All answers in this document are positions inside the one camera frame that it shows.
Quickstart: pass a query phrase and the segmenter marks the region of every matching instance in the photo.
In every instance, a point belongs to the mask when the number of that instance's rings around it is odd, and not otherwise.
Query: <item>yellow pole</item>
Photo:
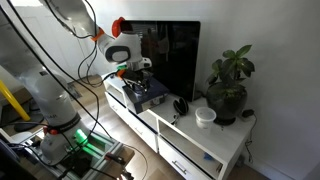
[[[4,97],[10,102],[13,108],[20,114],[23,120],[29,121],[30,116],[26,113],[26,111],[20,106],[16,98],[11,94],[6,85],[0,80],[0,91],[4,95]]]

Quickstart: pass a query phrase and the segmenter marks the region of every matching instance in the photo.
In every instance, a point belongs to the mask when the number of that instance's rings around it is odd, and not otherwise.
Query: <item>white bowl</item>
[[[216,119],[217,114],[214,110],[208,107],[199,107],[196,110],[197,125],[199,128],[208,129]]]

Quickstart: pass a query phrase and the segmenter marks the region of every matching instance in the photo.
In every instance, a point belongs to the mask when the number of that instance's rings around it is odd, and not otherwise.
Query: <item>black tv screen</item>
[[[152,61],[148,70],[154,78],[171,93],[194,99],[199,21],[126,20],[120,28],[140,36],[142,56]]]

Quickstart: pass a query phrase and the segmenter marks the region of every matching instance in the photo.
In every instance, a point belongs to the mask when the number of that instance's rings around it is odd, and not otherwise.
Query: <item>black plant pot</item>
[[[247,91],[243,86],[232,89],[232,96],[226,93],[222,83],[215,83],[208,88],[206,99],[207,105],[217,113],[214,123],[219,125],[230,125],[235,122],[246,102]]]

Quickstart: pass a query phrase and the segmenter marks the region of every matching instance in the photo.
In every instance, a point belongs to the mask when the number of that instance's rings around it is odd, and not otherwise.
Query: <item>tv stand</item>
[[[169,94],[164,103],[136,114],[122,90],[122,81],[108,78],[104,85],[110,107],[185,179],[226,179],[255,121],[251,117],[245,121],[237,118],[229,126],[214,124],[211,129],[200,129],[195,110],[207,106],[205,99],[200,98],[189,103],[188,114],[173,126],[177,112],[172,104],[178,99],[175,95]],[[205,153],[212,159],[205,159]]]

